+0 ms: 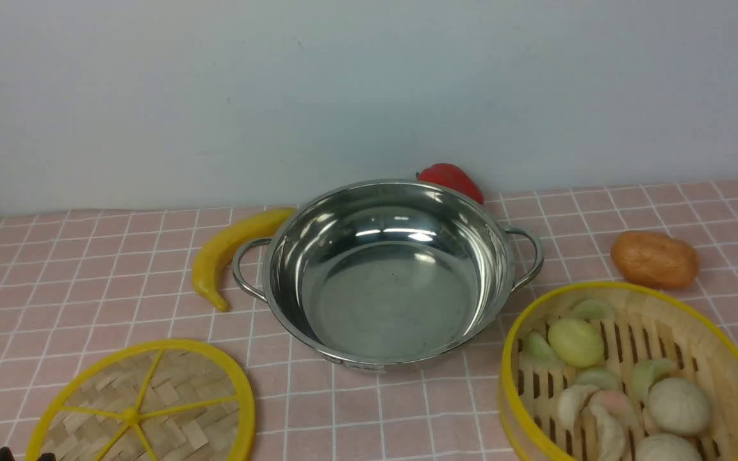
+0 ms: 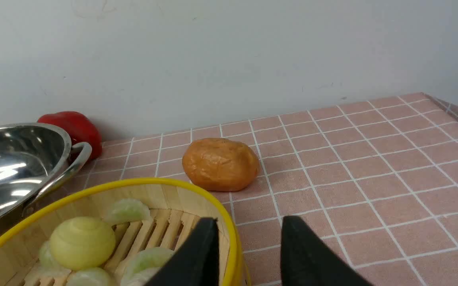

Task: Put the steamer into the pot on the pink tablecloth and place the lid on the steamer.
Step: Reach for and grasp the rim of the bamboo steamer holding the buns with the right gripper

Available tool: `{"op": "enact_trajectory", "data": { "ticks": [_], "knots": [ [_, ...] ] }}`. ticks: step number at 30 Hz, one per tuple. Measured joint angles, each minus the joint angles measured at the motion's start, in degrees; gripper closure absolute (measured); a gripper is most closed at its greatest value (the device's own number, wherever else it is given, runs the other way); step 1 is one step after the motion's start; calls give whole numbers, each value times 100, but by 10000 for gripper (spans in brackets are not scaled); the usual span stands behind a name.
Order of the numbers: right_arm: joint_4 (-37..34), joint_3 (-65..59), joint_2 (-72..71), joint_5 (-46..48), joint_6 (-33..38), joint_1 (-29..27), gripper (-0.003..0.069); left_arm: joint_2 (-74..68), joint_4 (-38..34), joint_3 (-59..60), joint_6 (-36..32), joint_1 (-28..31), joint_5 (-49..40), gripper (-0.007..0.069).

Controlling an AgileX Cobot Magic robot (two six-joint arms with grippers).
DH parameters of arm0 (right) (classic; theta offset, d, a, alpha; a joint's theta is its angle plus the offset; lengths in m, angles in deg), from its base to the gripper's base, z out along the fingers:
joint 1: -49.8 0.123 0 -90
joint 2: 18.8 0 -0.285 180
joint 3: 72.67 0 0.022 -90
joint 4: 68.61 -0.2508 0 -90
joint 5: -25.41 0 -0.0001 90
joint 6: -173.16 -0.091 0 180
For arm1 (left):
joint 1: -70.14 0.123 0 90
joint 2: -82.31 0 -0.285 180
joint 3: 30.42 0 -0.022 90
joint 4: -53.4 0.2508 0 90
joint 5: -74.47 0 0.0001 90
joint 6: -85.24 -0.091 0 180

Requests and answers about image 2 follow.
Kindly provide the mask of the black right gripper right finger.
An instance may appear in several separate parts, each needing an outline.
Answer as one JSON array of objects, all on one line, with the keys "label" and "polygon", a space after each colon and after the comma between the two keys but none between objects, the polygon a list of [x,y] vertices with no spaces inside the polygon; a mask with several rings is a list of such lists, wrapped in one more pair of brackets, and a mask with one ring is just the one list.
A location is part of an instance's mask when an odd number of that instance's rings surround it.
[{"label": "black right gripper right finger", "polygon": [[284,286],[371,286],[299,216],[282,219],[280,271]]}]

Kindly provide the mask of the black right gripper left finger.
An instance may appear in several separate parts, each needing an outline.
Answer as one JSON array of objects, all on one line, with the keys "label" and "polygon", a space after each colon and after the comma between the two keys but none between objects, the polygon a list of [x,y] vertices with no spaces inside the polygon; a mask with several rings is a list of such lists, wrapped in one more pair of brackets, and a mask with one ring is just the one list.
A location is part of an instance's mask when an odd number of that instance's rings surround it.
[{"label": "black right gripper left finger", "polygon": [[186,241],[146,286],[218,286],[219,230],[217,219],[202,217]]}]

